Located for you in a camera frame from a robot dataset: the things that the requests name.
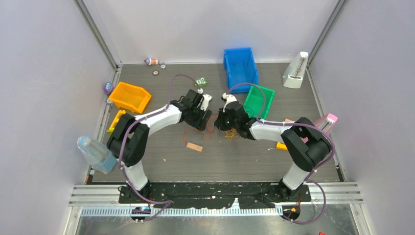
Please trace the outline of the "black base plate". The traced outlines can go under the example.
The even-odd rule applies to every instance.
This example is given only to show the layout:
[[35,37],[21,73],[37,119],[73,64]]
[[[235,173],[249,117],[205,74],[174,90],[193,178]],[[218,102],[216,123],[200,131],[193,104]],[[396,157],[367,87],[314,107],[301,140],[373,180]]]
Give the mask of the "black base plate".
[[267,209],[276,203],[311,201],[307,185],[288,195],[269,182],[148,183],[140,193],[160,209],[167,201],[173,209],[228,209],[235,202],[242,209]]

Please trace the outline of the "yellow triangle block right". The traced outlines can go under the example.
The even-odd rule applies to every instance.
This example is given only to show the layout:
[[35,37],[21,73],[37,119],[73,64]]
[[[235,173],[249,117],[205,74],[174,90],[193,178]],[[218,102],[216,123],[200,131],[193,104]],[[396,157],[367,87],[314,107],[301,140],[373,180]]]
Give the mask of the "yellow triangle block right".
[[276,143],[276,149],[284,150],[284,151],[288,150],[287,146],[285,144],[281,143],[281,142]]

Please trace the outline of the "clear plastic bottle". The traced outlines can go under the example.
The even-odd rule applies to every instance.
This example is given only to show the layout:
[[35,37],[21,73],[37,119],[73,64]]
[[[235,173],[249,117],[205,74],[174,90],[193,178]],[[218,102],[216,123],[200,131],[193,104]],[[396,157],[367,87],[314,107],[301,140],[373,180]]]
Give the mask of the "clear plastic bottle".
[[89,136],[81,136],[77,140],[77,147],[87,163],[97,171],[110,173],[118,163],[117,158],[102,143]]

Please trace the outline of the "orange plastic bin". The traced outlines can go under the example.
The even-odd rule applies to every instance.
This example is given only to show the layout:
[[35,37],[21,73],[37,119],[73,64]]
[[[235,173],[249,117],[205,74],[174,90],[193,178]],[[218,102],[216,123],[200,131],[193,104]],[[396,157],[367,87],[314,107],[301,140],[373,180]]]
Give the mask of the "orange plastic bin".
[[143,87],[119,82],[108,99],[119,109],[142,114],[152,95]]

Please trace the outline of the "white metronome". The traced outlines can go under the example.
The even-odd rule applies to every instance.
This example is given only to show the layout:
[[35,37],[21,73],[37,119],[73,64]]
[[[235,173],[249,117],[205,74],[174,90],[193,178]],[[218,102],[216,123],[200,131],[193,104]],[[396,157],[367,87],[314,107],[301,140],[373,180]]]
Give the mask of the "white metronome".
[[283,86],[291,89],[299,89],[308,63],[309,53],[301,51],[289,64],[283,75]]

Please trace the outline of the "blue plastic bin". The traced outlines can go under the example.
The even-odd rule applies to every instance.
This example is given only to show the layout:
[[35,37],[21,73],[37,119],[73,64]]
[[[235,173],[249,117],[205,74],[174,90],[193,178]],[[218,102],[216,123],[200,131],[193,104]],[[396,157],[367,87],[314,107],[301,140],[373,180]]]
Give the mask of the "blue plastic bin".
[[259,74],[250,47],[225,49],[223,65],[229,89],[242,83],[258,85]]

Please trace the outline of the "green plastic bin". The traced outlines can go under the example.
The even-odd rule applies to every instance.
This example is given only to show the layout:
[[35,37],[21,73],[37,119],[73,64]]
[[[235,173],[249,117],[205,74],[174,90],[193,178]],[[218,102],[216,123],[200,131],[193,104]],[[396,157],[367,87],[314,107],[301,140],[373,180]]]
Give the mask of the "green plastic bin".
[[261,91],[257,87],[251,86],[250,91],[248,92],[248,95],[243,104],[243,108],[250,118],[256,118],[263,108],[265,98],[265,108],[262,110],[260,118],[266,119],[269,115],[276,92],[266,87],[258,87],[261,89]]

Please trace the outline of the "small wooden block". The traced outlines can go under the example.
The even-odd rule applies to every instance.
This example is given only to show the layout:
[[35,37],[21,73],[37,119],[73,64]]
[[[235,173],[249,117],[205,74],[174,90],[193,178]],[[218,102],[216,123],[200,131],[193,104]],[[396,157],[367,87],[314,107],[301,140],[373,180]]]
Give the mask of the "small wooden block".
[[190,142],[188,142],[186,144],[186,147],[189,148],[189,149],[198,151],[198,152],[202,152],[202,150],[203,150],[203,147],[202,146],[197,145],[197,144],[194,144],[194,143],[190,143]]

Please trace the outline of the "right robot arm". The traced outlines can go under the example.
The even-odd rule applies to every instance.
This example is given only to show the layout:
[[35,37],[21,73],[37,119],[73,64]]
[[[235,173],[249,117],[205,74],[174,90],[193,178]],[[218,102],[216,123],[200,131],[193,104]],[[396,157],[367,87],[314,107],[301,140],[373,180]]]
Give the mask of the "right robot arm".
[[238,101],[225,101],[214,125],[221,131],[235,129],[245,139],[286,145],[293,164],[277,186],[279,195],[286,201],[297,197],[299,188],[314,170],[328,160],[327,156],[332,157],[335,153],[331,137],[309,119],[301,117],[294,122],[272,122],[249,117]]

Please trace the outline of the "purple round toy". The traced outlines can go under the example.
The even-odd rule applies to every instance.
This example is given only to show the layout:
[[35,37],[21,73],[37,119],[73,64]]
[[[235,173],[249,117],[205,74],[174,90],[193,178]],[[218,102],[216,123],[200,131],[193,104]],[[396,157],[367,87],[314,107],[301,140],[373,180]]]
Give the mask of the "purple round toy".
[[114,85],[113,85],[112,82],[107,82],[104,85],[104,93],[105,94],[110,95],[113,92],[113,90],[114,90]]

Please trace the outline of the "yellow triangle block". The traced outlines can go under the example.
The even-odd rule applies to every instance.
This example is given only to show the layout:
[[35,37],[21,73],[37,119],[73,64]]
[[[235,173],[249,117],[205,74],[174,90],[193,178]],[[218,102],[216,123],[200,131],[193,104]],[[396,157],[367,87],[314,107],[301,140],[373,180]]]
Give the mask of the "yellow triangle block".
[[285,144],[281,143],[281,142],[276,143],[276,149],[284,150],[284,151],[288,150],[287,146]]
[[119,110],[117,112],[117,114],[116,114],[115,118],[113,119],[110,127],[106,131],[108,134],[112,134],[113,133],[113,131],[114,131],[117,123],[119,122],[121,116],[124,115],[124,114],[126,114],[126,113],[127,113],[126,110]]

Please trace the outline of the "green monster toy block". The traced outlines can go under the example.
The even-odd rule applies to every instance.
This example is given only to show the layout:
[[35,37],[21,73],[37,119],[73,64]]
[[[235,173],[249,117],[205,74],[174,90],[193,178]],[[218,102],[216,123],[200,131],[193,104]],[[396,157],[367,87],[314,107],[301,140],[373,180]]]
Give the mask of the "green monster toy block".
[[208,85],[207,80],[204,77],[195,80],[196,87],[205,87]]

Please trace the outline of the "pink metronome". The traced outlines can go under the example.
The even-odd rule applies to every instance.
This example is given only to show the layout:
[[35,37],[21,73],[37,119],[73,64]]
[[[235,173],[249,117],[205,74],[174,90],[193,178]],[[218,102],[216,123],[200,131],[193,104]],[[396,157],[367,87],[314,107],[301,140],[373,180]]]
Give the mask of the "pink metronome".
[[338,117],[336,115],[329,113],[314,121],[313,124],[325,133],[330,134],[337,120]]

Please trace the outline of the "yellow triangle block left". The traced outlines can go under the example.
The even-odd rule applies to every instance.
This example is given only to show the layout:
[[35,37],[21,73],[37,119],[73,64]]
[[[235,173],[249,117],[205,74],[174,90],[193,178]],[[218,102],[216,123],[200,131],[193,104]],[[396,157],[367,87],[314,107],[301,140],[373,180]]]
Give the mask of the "yellow triangle block left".
[[126,110],[119,110],[117,112],[117,114],[116,114],[115,118],[113,119],[110,127],[106,131],[108,134],[112,134],[113,133],[113,131],[114,131],[117,123],[119,122],[121,116],[124,115],[124,114],[126,114],[126,113],[127,113]]

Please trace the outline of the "small clown figurine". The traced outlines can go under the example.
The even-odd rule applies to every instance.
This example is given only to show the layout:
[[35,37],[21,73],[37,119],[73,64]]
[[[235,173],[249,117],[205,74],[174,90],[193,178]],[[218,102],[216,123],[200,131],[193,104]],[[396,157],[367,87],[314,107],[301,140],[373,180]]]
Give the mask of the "small clown figurine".
[[144,59],[143,61],[148,66],[158,65],[159,64],[159,61],[157,59],[153,59],[153,58],[150,58],[150,57]]

